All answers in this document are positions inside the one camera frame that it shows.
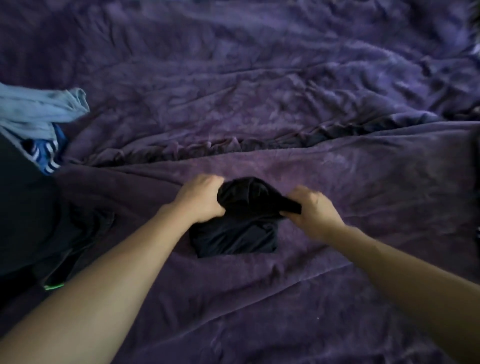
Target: bed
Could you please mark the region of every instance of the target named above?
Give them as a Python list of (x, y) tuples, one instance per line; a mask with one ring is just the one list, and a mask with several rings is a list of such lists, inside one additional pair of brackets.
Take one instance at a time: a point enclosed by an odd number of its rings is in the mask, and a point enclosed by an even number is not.
[[(480, 282), (472, 2), (4, 0), (0, 82), (83, 88), (55, 178), (115, 212), (88, 265), (200, 172), (325, 193), (349, 224)], [(0, 313), (5, 332), (46, 297)], [(185, 236), (114, 363), (452, 363), (333, 249)]]

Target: person's left arm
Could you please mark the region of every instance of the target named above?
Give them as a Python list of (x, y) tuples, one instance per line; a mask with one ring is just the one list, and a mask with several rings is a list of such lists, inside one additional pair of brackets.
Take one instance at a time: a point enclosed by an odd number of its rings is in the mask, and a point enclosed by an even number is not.
[(0, 341), (0, 363), (107, 364), (164, 262), (196, 222), (221, 216), (223, 178), (200, 175), (175, 201), (46, 299)]

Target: forearm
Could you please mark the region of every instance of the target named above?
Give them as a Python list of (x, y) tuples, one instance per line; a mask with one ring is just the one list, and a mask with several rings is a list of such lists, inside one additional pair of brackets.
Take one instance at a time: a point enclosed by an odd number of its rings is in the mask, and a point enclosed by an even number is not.
[(0, 342), (0, 363), (109, 363), (176, 242), (190, 227), (165, 208), (45, 300)]
[(471, 363), (480, 357), (478, 285), (378, 242), (356, 228), (338, 229), (328, 240), (453, 358)]

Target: hand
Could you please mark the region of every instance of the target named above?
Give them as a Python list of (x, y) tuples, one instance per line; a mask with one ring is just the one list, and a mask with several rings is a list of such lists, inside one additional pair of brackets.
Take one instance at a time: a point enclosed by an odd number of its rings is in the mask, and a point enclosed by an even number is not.
[(225, 209), (216, 200), (223, 181), (223, 177), (199, 174), (180, 188), (172, 206), (181, 209), (191, 224), (223, 216)]
[(328, 243), (331, 233), (345, 226), (337, 210), (324, 194), (305, 186), (297, 186), (288, 197), (301, 204), (301, 214), (280, 212), (302, 229), (310, 238)]

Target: bare skin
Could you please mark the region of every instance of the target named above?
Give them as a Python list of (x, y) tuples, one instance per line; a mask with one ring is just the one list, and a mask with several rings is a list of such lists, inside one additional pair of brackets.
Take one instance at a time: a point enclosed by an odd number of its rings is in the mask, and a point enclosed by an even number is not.
[[(175, 201), (80, 272), (0, 341), (0, 363), (107, 364), (114, 357), (173, 247), (188, 228), (222, 216), (223, 178), (200, 175)], [(289, 195), (302, 214), (288, 214), (313, 240), (340, 251), (414, 318), (459, 363), (480, 358), (480, 286), (347, 226), (320, 192)]]

